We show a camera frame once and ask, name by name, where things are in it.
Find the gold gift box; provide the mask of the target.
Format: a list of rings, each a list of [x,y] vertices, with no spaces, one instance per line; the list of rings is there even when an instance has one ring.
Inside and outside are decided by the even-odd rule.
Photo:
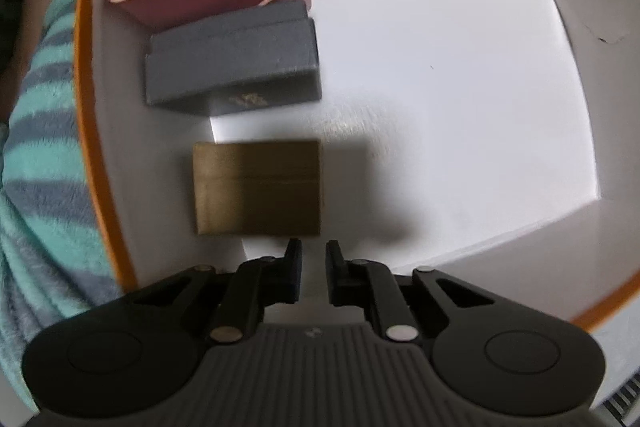
[[[319,141],[200,142],[192,165],[198,234],[320,234]]]

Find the dark grey box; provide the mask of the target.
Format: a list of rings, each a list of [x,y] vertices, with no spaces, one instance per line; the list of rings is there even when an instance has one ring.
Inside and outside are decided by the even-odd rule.
[[[316,26],[302,0],[158,32],[144,75],[146,104],[205,117],[322,98]]]

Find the orange cardboard storage box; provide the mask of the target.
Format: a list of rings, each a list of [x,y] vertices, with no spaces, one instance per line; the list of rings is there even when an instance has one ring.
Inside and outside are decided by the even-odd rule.
[[[79,133],[117,286],[231,269],[279,239],[199,236],[192,147],[317,140],[305,242],[455,277],[590,331],[639,306],[639,0],[312,0],[322,98],[210,119],[143,100],[148,31],[79,0]]]

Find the teal striped fleece garment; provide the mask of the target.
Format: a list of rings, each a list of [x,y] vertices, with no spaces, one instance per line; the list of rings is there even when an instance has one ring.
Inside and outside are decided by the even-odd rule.
[[[79,141],[77,0],[1,0],[1,370],[46,327],[122,293],[96,223]]]

